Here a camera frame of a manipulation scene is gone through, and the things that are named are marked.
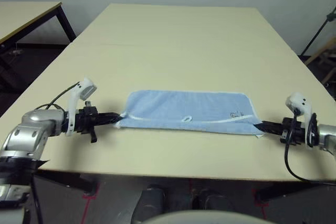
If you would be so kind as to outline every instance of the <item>table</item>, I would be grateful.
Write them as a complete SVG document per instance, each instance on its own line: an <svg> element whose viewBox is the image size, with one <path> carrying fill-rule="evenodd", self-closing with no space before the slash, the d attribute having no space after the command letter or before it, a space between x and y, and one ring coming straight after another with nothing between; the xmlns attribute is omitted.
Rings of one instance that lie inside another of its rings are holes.
<svg viewBox="0 0 336 224"><path fill-rule="evenodd" d="M0 141L22 115L76 81L97 86L99 112L122 112L141 89L247 94L262 120L292 116L286 97L312 101L319 123L336 122L336 104L296 54L254 8L111 4L0 118ZM66 106L68 95L58 104ZM123 175L295 180L277 136L96 127L89 135L51 137L42 169ZM292 169L306 178L335 178L333 157L290 149Z"/></svg>
<svg viewBox="0 0 336 224"><path fill-rule="evenodd" d="M58 18L69 40L73 41L76 35L61 5L61 2L0 2L0 54L54 16ZM1 58L0 65L5 70L11 69ZM6 92L21 92L2 77L0 83Z"/></svg>

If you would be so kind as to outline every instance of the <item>person's feet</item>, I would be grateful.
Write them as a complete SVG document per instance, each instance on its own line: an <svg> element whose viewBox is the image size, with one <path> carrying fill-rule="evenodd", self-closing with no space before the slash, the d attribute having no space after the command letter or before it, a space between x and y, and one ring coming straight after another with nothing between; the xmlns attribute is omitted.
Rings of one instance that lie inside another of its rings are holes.
<svg viewBox="0 0 336 224"><path fill-rule="evenodd" d="M131 224L140 224L164 211L165 194L159 186L150 185L142 191L134 209Z"/></svg>
<svg viewBox="0 0 336 224"><path fill-rule="evenodd" d="M199 209L235 211L232 202L217 191L204 189L198 195Z"/></svg>

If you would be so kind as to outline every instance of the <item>red tape mark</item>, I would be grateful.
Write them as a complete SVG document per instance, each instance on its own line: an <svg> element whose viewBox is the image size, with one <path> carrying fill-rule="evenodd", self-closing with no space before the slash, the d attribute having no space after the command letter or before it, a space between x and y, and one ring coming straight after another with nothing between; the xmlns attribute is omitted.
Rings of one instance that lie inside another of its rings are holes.
<svg viewBox="0 0 336 224"><path fill-rule="evenodd" d="M254 197L254 205L255 205L256 207L260 207L260 208L261 208L261 213L262 213L263 219L264 219L264 220L267 220L266 212L265 212L265 207L268 207L268 203L261 203L261 202L258 202L258 201L256 200L256 192L257 192L256 189L252 189L252 195L253 195L253 197Z"/></svg>
<svg viewBox="0 0 336 224"><path fill-rule="evenodd" d="M84 212L83 212L82 220L81 220L80 224L85 224L85 220L86 220L86 216L87 216L87 213L88 213L88 210L89 210L90 202L91 202L91 200L96 199L98 191L99 191L99 185L97 186L97 191L94 195L92 195L92 196L83 195L82 196L82 198L86 199L87 201L86 201L86 204L85 204L85 208L84 208Z"/></svg>

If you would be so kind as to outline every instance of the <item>gray floor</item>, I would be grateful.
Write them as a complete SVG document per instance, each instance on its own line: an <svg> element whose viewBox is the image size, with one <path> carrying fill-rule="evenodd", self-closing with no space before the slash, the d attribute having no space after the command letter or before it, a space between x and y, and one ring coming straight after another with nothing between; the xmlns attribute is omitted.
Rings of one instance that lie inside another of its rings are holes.
<svg viewBox="0 0 336 224"><path fill-rule="evenodd" d="M61 49L24 49L21 54L2 56L14 66L14 70L31 83L58 56ZM318 79L323 78L314 64L310 66ZM11 73L1 75L8 78L15 87L21 82L12 79ZM328 90L334 96L334 87ZM0 115L19 97L17 94L0 94ZM159 184L167 190L169 211L183 210L191 206L192 199L203 188L211 188L226 195L238 212L263 217L262 210L255 205L253 189L269 186L270 183L208 180L208 179L172 179L151 177L129 177L101 175L97 178L100 188L96 199L90 201L87 216L83 223L130 223L134 207L141 191L148 185ZM81 223L87 203L81 191L62 187L40 179L37 180L38 195L41 201L45 223ZM303 191L285 198L270 201L265 207L268 220L275 223L336 223L333 202L336 190L331 187L319 187ZM26 206L32 209L32 221L36 222L32 198Z"/></svg>

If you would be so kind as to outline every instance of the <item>table leg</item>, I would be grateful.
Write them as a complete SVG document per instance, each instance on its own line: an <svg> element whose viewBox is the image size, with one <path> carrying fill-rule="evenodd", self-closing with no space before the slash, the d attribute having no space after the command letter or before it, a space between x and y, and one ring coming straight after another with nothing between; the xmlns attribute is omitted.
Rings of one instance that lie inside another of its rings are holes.
<svg viewBox="0 0 336 224"><path fill-rule="evenodd" d="M257 202L268 202L271 199L286 197L317 186L321 185L302 182L278 182L256 191L255 197Z"/></svg>
<svg viewBox="0 0 336 224"><path fill-rule="evenodd" d="M65 16L65 13L63 12L63 9L61 6L57 7L58 10L58 14L56 15L58 18L58 21L60 22L63 30L65 31L65 33L67 34L70 42L73 42L73 40L76 38L76 34L73 31L67 16Z"/></svg>
<svg viewBox="0 0 336 224"><path fill-rule="evenodd" d="M96 192L96 184L86 179L80 178L80 173L53 172L49 170L38 170L36 177L57 183L66 187L76 188L87 194Z"/></svg>

